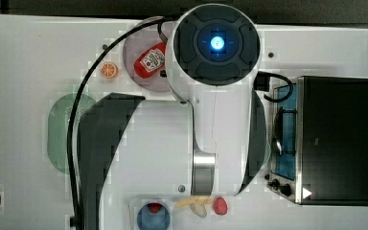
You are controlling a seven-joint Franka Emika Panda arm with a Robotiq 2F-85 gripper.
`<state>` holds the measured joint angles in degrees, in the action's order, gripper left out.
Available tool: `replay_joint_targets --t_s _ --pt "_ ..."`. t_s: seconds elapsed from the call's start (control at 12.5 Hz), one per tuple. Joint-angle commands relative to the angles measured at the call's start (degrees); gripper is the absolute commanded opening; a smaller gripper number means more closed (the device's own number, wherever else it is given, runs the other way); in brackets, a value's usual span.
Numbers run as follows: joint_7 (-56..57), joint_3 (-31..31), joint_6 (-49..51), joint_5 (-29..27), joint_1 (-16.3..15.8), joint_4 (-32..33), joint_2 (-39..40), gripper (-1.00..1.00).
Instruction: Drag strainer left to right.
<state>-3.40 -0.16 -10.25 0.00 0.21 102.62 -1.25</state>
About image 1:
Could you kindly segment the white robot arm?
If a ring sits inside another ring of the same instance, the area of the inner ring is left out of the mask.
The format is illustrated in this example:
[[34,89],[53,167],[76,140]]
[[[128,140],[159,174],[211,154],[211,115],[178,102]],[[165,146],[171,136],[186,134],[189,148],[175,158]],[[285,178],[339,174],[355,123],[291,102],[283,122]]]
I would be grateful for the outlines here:
[[265,159],[260,53],[241,11],[183,14],[165,53],[172,98],[112,93],[80,118],[82,229],[171,230],[175,201],[240,194]]

